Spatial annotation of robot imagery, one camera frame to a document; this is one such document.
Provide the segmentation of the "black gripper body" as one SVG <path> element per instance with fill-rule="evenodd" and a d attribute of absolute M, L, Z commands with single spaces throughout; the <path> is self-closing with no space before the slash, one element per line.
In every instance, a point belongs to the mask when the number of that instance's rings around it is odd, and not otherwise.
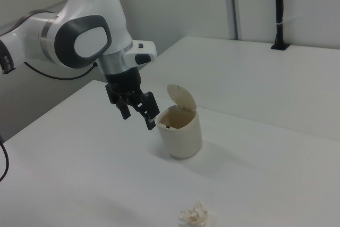
<path fill-rule="evenodd" d="M 140 89 L 141 77 L 137 67 L 118 74 L 106 74 L 107 93 L 110 100 L 117 100 L 118 96 L 142 95 Z"/>

